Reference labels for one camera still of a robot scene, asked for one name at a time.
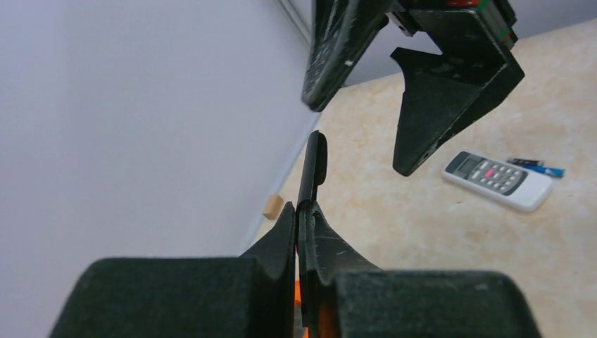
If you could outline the black battery cover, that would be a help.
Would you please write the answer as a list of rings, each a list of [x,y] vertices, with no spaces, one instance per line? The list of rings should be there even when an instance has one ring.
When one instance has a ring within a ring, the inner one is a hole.
[[[317,199],[318,187],[327,175],[327,138],[319,130],[313,131],[306,144],[297,204]]]

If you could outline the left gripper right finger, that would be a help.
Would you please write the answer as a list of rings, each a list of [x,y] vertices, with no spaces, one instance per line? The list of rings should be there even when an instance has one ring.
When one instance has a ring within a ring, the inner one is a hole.
[[[297,213],[303,324],[311,337],[540,337],[519,287],[490,270],[383,270],[328,224]]]

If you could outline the white remote control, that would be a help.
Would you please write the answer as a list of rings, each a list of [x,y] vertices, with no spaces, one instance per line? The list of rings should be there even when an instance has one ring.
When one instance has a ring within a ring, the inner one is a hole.
[[[549,196],[553,180],[546,175],[460,151],[442,170],[444,179],[518,211],[535,211]]]

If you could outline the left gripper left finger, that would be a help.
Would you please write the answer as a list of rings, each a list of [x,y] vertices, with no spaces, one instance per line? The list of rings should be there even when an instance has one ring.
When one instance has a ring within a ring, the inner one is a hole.
[[[80,276],[52,337],[291,337],[296,211],[237,257],[105,258]]]

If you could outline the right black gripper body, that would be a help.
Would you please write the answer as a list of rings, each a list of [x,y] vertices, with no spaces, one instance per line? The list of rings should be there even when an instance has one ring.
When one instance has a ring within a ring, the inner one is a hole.
[[[392,1],[389,17],[408,37],[423,32],[439,54],[397,48],[399,65],[517,65],[517,17],[509,1]]]

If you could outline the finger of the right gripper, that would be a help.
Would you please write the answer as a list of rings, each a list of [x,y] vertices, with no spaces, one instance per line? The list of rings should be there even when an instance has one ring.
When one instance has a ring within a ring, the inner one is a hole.
[[[313,1],[302,102],[325,109],[380,30],[393,1]]]
[[[524,78],[511,56],[437,55],[397,48],[401,101],[393,168],[412,175],[440,146],[501,105]]]

